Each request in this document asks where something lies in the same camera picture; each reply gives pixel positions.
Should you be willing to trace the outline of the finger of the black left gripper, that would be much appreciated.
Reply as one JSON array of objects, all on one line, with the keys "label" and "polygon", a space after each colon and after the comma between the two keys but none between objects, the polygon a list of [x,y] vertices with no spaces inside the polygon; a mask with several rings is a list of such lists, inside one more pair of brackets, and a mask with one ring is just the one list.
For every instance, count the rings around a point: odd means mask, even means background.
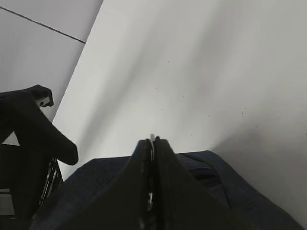
[{"label": "finger of the black left gripper", "polygon": [[10,91],[0,94],[0,141],[14,132],[20,145],[46,149],[46,155],[68,165],[78,160],[76,145],[41,111],[54,105],[51,91]]}]

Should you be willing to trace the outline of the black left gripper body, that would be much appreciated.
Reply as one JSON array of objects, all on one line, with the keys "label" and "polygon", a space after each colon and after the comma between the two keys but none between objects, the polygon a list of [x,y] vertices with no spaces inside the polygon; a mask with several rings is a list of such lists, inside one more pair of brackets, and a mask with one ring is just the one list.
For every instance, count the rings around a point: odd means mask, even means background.
[{"label": "black left gripper body", "polygon": [[[51,91],[41,85],[19,91]],[[0,142],[0,218],[31,219],[55,182],[62,181],[56,158],[41,147],[20,145],[12,132]]]}]

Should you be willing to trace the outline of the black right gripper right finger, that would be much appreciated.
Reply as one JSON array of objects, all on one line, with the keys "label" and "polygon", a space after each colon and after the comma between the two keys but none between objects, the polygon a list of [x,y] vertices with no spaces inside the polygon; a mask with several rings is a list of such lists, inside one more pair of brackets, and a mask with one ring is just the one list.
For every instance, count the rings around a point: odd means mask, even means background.
[{"label": "black right gripper right finger", "polygon": [[242,220],[185,170],[165,139],[153,142],[153,207],[158,230],[240,230]]}]

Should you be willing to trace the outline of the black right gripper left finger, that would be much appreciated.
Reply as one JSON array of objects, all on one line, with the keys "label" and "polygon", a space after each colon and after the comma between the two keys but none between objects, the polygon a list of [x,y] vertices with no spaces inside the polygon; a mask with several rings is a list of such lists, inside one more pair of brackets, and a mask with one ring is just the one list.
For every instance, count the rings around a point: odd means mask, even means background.
[{"label": "black right gripper left finger", "polygon": [[37,230],[142,230],[148,200],[150,140],[130,157],[87,162],[66,179],[35,216]]}]

